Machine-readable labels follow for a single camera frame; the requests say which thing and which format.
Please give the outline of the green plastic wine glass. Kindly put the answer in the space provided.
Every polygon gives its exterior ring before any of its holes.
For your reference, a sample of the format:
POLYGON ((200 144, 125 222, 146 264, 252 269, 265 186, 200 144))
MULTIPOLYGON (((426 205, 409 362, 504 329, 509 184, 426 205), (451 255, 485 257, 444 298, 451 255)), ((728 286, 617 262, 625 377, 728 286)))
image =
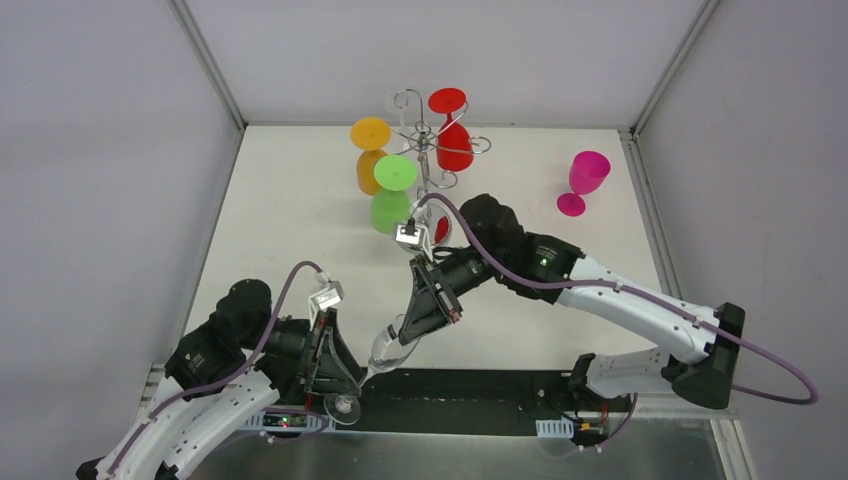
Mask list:
POLYGON ((388 155, 377 161, 374 178, 379 187, 370 206, 372 227, 381 234, 390 234, 397 223, 407 219, 411 200, 408 190, 417 180, 417 167, 408 157, 388 155))

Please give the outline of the chrome wine glass rack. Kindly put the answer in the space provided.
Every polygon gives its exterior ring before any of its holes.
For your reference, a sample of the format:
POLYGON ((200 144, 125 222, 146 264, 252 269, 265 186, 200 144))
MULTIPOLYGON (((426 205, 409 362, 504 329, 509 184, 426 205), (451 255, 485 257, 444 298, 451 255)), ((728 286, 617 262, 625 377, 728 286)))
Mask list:
MULTIPOLYGON (((436 135, 440 127, 445 123, 446 116, 435 113, 429 108, 428 99, 431 94, 428 97, 424 97, 414 89, 408 88, 408 90, 411 95, 409 98, 410 109, 407 112, 407 121, 411 124, 411 131, 406 133, 397 129, 395 133, 403 139, 402 152, 404 154, 413 153, 415 155, 415 160, 419 166, 419 177, 416 181, 416 198, 421 199, 433 190, 444 191, 456 187, 459 183, 458 173, 461 171, 445 171, 437 163, 436 135)), ((469 103, 467 100, 466 106, 460 111, 459 122, 463 119, 468 109, 469 103)), ((482 155, 491 149, 492 142, 489 139, 471 134, 470 136, 474 159, 477 155, 482 155)))

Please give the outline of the magenta plastic wine glass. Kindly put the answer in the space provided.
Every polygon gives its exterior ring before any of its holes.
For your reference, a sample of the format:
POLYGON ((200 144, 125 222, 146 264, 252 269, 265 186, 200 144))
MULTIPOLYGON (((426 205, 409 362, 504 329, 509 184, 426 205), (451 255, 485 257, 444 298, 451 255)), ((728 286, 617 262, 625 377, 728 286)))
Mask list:
POLYGON ((578 153, 569 170, 570 192, 557 198, 558 210, 569 217, 581 216, 586 211, 585 196, 595 192, 611 172, 609 159, 597 151, 578 153))

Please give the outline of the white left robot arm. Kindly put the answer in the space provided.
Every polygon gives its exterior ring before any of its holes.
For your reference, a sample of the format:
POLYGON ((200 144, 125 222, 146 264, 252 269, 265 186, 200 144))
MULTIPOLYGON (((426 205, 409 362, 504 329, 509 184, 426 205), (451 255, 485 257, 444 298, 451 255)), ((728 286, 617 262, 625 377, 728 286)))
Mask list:
POLYGON ((79 479, 185 479, 254 415, 270 408, 303 419, 317 397, 357 396, 362 372, 339 332, 341 284, 321 274, 310 316, 280 317, 258 279, 232 285, 207 321, 186 334, 147 408, 79 479))

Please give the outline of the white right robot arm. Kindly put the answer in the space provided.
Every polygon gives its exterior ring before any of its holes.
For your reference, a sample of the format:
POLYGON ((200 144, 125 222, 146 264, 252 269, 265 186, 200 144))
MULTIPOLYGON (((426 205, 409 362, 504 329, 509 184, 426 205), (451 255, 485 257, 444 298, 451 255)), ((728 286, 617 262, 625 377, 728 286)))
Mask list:
POLYGON ((460 296, 489 280, 516 295, 587 312, 639 335, 653 348, 579 356, 568 378, 569 400, 583 410, 605 399, 667 392, 694 405, 728 407, 744 310, 686 303, 631 284, 580 248, 525 230, 513 209, 489 194, 465 201, 457 220, 469 244, 441 260, 410 262, 410 303, 392 337, 400 345, 457 323, 460 296))

